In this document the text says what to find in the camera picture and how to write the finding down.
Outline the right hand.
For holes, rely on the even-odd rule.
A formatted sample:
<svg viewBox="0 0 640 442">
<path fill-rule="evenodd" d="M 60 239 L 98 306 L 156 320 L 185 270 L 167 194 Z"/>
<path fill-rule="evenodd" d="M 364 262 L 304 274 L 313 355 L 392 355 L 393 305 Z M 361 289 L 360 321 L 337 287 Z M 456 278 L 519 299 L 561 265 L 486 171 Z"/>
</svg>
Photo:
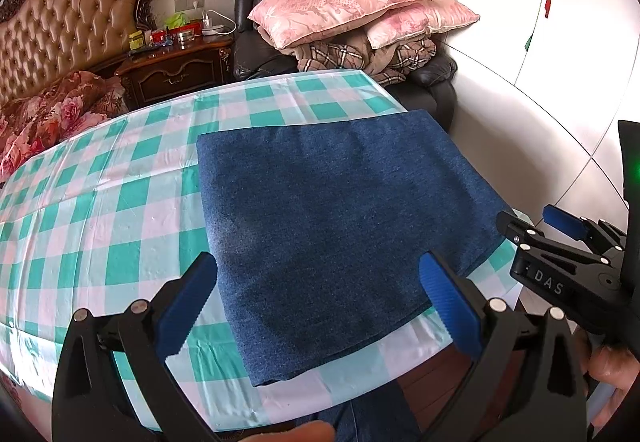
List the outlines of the right hand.
<svg viewBox="0 0 640 442">
<path fill-rule="evenodd" d="M 592 424 L 602 428 L 626 398 L 639 373 L 639 362 L 627 349 L 612 349 L 600 346 L 593 349 L 587 332 L 577 327 L 574 339 L 582 374 L 588 373 L 593 379 L 611 384 L 615 388 L 612 398 L 594 416 Z"/>
</svg>

